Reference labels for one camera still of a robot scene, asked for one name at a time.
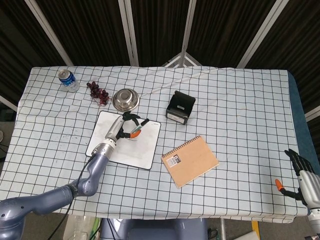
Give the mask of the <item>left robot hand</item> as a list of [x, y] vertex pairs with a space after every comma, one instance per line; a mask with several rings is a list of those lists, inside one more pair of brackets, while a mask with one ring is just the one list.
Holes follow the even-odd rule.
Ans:
[[105, 135], [105, 139], [112, 139], [113, 141], [117, 141], [119, 139], [131, 139], [134, 136], [131, 136], [131, 133], [124, 132], [123, 125], [127, 121], [133, 121], [136, 126], [139, 125], [138, 119], [141, 117], [131, 113], [130, 111], [124, 112], [121, 116], [119, 116], [115, 122], [111, 125], [107, 134]]

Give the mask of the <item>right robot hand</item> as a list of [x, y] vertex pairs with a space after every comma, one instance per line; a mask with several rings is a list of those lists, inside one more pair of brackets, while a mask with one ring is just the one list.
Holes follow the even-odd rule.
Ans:
[[310, 210], [319, 209], [320, 176], [315, 173], [311, 163], [297, 152], [290, 148], [284, 152], [290, 158], [298, 179], [299, 188], [298, 192], [286, 190], [282, 183], [278, 179], [275, 179], [277, 190], [284, 196], [301, 201]]

